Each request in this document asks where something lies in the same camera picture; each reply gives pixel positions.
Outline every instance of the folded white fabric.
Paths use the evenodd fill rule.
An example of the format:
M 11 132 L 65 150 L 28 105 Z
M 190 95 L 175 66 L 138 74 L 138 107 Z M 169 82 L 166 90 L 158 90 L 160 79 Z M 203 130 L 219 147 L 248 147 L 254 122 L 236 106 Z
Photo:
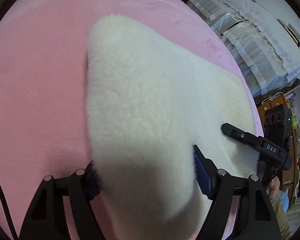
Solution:
M 189 239 L 210 206 L 192 145 L 232 175 L 256 173 L 258 154 L 220 130 L 255 131 L 241 81 L 121 15 L 95 23 L 88 58 L 92 159 L 117 238 Z

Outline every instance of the white fluffy fabric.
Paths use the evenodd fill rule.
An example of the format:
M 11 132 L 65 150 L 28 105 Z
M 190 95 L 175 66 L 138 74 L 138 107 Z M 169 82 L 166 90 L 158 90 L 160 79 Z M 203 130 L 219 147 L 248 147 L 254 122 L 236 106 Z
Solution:
M 117 238 L 189 239 L 210 206 L 192 145 L 232 175 L 256 173 L 258 154 L 220 130 L 255 132 L 241 81 L 120 15 L 95 23 L 88 58 L 92 159 Z

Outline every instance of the pink tablecloth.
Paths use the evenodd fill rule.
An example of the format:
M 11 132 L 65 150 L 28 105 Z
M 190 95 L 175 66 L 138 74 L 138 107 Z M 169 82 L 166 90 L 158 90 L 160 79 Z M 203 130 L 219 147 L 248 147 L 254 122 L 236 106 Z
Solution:
M 256 134 L 262 134 L 239 67 L 208 25 L 180 0 L 18 0 L 0 23 L 0 183 L 17 232 L 45 175 L 67 176 L 89 162 L 85 45 L 93 23 L 112 13 L 134 18 L 239 76 L 251 101 Z M 93 204 L 106 238 L 114 239 L 100 198 Z M 1 204 L 0 224 L 10 235 Z M 71 221 L 69 227 L 74 236 Z

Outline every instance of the round metal joint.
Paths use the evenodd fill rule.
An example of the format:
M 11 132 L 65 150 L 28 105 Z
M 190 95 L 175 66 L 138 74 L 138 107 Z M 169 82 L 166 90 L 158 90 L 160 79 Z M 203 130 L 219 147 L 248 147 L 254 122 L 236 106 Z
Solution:
M 75 172 L 75 174 L 77 174 L 78 176 L 82 176 L 85 173 L 84 169 L 79 169 Z
M 258 180 L 259 180 L 259 178 L 258 178 L 257 175 L 251 175 L 250 178 L 251 178 L 253 181 L 258 181 Z
M 47 175 L 43 178 L 44 181 L 49 181 L 52 179 L 52 176 L 51 175 Z
M 224 176 L 224 175 L 227 174 L 227 172 L 224 169 L 219 169 L 218 174 L 221 175 L 221 176 Z

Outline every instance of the lace cloth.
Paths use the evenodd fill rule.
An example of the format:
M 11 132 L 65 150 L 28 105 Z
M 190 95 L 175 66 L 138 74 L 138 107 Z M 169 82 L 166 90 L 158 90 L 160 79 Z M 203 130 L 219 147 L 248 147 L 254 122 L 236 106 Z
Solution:
M 252 0 L 218 0 L 229 5 L 242 17 L 258 27 L 260 33 L 274 47 L 283 60 L 288 82 L 300 79 L 300 50 L 280 23 L 258 3 Z

